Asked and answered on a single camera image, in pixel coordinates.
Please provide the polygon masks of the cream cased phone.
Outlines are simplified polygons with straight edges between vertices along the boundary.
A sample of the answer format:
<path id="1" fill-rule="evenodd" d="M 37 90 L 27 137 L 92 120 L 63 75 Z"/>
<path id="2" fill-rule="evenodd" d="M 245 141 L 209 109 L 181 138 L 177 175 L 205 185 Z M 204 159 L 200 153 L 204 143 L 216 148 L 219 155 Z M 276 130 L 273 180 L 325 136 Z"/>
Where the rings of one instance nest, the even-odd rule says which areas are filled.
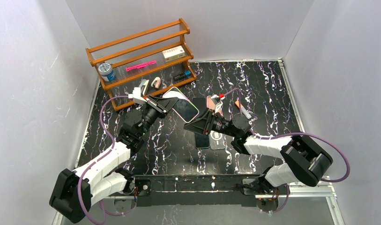
<path id="1" fill-rule="evenodd" d="M 177 87 L 170 88 L 162 97 L 170 100 L 178 99 L 172 109 L 185 123 L 193 121 L 200 113 L 197 107 Z"/>

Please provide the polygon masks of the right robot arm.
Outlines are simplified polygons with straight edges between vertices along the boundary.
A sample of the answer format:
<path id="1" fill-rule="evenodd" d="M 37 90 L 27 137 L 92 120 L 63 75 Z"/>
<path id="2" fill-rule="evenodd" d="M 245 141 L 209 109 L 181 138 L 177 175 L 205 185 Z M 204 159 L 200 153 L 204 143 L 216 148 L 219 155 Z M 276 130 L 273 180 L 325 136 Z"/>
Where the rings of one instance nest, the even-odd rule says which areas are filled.
<path id="1" fill-rule="evenodd" d="M 214 131 L 231 136 L 231 145 L 240 154 L 282 159 L 281 165 L 269 167 L 258 178 L 256 186 L 262 192 L 293 182 L 315 187 L 333 163 L 333 158 L 305 134 L 280 138 L 254 136 L 249 120 L 241 113 L 226 120 L 207 110 L 200 118 L 185 124 L 184 129 L 200 135 Z"/>

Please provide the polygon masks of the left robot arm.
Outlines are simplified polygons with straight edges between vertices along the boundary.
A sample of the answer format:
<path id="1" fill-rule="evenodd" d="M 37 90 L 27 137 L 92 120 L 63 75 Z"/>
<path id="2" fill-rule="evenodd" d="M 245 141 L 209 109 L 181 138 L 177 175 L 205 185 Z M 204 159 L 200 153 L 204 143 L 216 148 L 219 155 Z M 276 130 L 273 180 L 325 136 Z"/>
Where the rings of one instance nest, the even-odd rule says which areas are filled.
<path id="1" fill-rule="evenodd" d="M 140 150 L 153 123 L 158 118 L 163 119 L 178 100 L 178 97 L 138 98 L 142 108 L 131 109 L 124 115 L 119 135 L 112 138 L 108 149 L 81 167 L 64 169 L 59 173 L 49 205 L 72 223 L 88 218 L 96 225 L 103 225 L 106 219 L 95 220 L 89 210 L 98 204 L 103 214 L 107 214 L 104 199 L 125 190 L 132 176 L 118 166 Z"/>

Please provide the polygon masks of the dark teal smartphone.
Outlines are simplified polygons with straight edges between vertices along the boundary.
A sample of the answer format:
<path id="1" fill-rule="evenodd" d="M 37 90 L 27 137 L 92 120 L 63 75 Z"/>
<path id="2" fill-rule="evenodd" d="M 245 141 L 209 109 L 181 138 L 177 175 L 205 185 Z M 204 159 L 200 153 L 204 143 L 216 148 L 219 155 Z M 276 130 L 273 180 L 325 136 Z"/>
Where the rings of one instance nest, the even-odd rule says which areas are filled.
<path id="1" fill-rule="evenodd" d="M 195 134 L 195 147 L 198 149 L 208 149 L 210 147 L 210 141 L 208 135 Z"/>

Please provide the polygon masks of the black smartphone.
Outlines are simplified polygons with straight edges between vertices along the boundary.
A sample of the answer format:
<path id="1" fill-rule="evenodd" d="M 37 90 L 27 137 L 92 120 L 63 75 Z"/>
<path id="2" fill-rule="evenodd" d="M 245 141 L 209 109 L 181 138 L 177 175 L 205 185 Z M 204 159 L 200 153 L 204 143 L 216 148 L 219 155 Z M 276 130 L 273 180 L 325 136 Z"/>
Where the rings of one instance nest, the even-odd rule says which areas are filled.
<path id="1" fill-rule="evenodd" d="M 206 98 L 205 97 L 195 97 L 192 99 L 192 103 L 198 109 L 199 113 L 195 117 L 195 120 L 200 118 L 207 110 Z"/>

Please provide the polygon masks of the clear phone case with phone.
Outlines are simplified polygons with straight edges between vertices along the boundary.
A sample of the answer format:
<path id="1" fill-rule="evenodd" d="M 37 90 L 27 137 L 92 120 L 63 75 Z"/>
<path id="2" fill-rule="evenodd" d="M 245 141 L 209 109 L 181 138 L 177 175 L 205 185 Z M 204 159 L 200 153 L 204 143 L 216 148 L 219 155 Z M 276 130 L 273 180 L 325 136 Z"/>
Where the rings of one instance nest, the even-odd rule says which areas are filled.
<path id="1" fill-rule="evenodd" d="M 211 150 L 224 150 L 226 148 L 224 143 L 224 135 L 216 131 L 210 132 L 209 143 Z"/>

